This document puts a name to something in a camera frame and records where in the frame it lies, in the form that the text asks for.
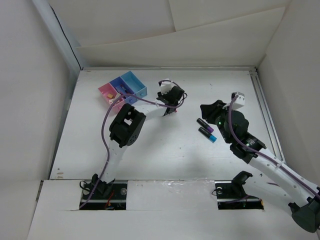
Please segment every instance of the red wire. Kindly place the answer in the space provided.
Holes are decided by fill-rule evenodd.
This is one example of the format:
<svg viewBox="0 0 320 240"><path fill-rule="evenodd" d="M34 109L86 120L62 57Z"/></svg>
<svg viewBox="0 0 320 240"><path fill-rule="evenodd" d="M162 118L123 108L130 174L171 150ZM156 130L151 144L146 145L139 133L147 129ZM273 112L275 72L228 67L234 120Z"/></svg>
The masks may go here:
<svg viewBox="0 0 320 240"><path fill-rule="evenodd" d="M115 190L112 191L110 197L108 198L108 201L106 202L106 204L104 205L104 208L106 209L109 205L110 199L113 197L113 195L115 194Z"/></svg>

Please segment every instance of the black marker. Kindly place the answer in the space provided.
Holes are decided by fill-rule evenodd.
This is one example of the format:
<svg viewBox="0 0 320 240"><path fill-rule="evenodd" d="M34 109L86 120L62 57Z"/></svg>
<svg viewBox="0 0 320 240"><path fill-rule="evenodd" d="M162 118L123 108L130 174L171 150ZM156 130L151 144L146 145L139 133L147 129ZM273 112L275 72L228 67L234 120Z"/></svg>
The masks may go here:
<svg viewBox="0 0 320 240"><path fill-rule="evenodd" d="M203 121L201 118L198 118L196 120L198 124L200 124L202 127L204 127L208 132L212 133L214 129L210 127L205 121Z"/></svg>
<svg viewBox="0 0 320 240"><path fill-rule="evenodd" d="M211 142L215 142L217 138L213 136L207 129L204 127L199 128L199 132L202 133L207 139L209 139Z"/></svg>

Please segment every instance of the black cord on wall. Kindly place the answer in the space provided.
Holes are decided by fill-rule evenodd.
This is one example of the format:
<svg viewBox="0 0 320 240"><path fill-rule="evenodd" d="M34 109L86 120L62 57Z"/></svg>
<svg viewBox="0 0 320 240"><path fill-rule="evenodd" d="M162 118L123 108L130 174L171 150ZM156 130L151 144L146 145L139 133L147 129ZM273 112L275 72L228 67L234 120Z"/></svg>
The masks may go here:
<svg viewBox="0 0 320 240"><path fill-rule="evenodd" d="M81 67L81 65L80 65L80 63L79 63L79 61L78 61L78 58L77 58L77 56L76 56L76 54L75 54L75 52L74 52L74 50L73 50L73 48L72 48L72 46L71 46L71 44L70 44L70 42L69 42L69 39L67 38L67 36L66 36L66 34L65 34L65 31L64 31L63 27L61 26L61 23L60 23L60 21L59 21L59 18L57 17L57 14L56 14L55 10L53 9L52 6L50 6L50 8L52 9L52 12L53 12L54 16L55 16L56 20L57 20L58 23L59 23L59 26L60 26L60 28L61 28L61 31L62 31L62 33L63 33L66 41L68 42L68 44L69 44L69 46L70 46L70 48L71 48L71 51L72 51L72 53L73 53L73 56L75 57L78 65L79 65L80 71L83 70L84 68Z"/></svg>

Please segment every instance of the purple marker cap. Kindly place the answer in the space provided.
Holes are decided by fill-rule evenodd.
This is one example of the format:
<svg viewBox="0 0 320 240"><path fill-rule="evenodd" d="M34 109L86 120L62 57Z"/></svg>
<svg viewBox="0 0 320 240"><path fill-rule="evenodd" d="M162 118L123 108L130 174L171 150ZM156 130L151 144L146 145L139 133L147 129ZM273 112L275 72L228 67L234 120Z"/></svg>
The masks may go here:
<svg viewBox="0 0 320 240"><path fill-rule="evenodd" d="M210 127L205 121L203 121L201 118L198 118L196 120L196 122L198 124L200 124L202 127L204 127L206 130L208 130L208 132L212 133L214 131L214 129L212 127Z"/></svg>

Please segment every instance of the plastic container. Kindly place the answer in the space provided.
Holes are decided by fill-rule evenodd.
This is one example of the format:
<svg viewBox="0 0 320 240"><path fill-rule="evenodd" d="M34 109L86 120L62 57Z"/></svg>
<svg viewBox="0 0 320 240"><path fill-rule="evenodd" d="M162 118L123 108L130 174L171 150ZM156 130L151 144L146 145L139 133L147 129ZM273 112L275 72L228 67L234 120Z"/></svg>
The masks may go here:
<svg viewBox="0 0 320 240"><path fill-rule="evenodd" d="M132 94L139 98L144 98L148 95L147 87L131 71L113 79L98 89L109 104L112 103L112 99L114 99L117 94ZM118 113L125 103L133 104L136 101L137 99L133 96L123 97L113 106L112 110Z"/></svg>

